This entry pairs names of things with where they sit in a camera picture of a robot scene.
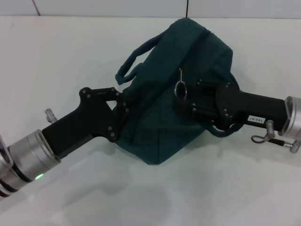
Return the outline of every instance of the green led light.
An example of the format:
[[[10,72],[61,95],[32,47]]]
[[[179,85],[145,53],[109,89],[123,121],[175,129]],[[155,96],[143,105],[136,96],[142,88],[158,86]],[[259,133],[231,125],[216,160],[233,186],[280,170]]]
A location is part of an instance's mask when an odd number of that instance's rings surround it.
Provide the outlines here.
[[[39,179],[39,178],[41,178],[43,175],[44,175],[43,173],[40,174],[40,175],[38,175],[38,176],[36,177],[36,180]]]

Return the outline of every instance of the metal clip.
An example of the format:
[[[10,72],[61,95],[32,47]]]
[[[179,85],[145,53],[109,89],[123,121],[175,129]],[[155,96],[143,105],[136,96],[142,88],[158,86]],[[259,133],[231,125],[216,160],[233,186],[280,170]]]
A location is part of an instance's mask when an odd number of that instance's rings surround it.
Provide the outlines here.
[[[175,96],[176,96],[177,98],[180,98],[180,97],[178,97],[177,89],[178,89],[178,85],[181,83],[181,84],[184,86],[184,88],[185,88],[185,95],[184,95],[184,97],[183,97],[183,99],[185,99],[185,98],[187,97],[187,87],[186,87],[185,82],[183,82],[183,80],[182,80],[182,69],[179,68],[179,71],[180,71],[180,80],[176,83],[176,85],[175,85],[175,87],[174,87],[174,94],[175,94]]]

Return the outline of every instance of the silver cylindrical joint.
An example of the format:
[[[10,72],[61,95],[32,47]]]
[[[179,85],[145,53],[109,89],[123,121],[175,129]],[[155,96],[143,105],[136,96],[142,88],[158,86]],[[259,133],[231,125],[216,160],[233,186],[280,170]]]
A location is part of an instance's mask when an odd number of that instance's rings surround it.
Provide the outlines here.
[[[301,98],[286,98],[285,107],[287,120],[279,135],[301,140]]]
[[[0,184],[0,198],[6,198],[9,197],[12,194],[12,192],[6,190],[1,184]]]
[[[13,159],[11,158],[6,145],[0,136],[0,177],[6,173],[13,166]]]
[[[61,161],[53,154],[41,130],[17,141],[8,150],[14,165],[0,177],[0,184],[9,192],[16,192]]]

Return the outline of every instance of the black bracket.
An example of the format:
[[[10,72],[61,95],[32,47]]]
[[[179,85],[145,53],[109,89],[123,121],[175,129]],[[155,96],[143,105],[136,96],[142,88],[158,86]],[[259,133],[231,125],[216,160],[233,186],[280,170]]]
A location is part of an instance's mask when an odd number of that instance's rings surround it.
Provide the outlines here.
[[[79,96],[80,104],[75,111],[42,131],[52,151],[60,158],[95,137],[115,142],[129,112],[122,93],[115,88],[83,88]],[[114,111],[107,104],[113,100],[117,102]]]
[[[245,93],[231,83],[199,82],[187,85],[187,90],[188,99],[177,99],[175,111],[220,130],[227,130],[235,123],[265,128],[265,122],[272,120],[275,130],[281,131],[287,120],[284,100]],[[211,97],[210,105],[197,103],[206,97]],[[256,122],[250,117],[264,121]]]

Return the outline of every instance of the robotic arm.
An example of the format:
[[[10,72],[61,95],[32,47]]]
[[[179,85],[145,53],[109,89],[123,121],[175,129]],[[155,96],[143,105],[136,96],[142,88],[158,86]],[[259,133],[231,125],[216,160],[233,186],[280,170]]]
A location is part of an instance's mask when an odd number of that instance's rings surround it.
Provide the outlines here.
[[[129,109],[115,88],[83,88],[80,105],[57,120],[51,109],[45,111],[52,123],[6,147],[0,138],[0,199],[17,192],[44,174],[68,154],[95,137],[115,142]],[[107,101],[116,101],[114,111]]]
[[[187,98],[177,98],[174,109],[184,117],[214,125],[220,130],[234,123],[266,128],[265,141],[287,146],[296,153],[301,145],[301,99],[288,97],[285,101],[248,94],[231,84],[199,82],[187,86]],[[37,130],[6,147],[0,137],[0,199],[17,192],[39,175],[60,163],[61,159],[95,137],[105,137],[110,142],[119,138],[123,122],[129,113],[123,94],[115,88],[83,88],[79,92],[79,107],[57,120],[50,109],[45,112],[50,126]],[[195,104],[193,98],[209,97],[210,106]],[[112,111],[107,101],[116,101]],[[293,138],[288,142],[274,139],[275,132]]]

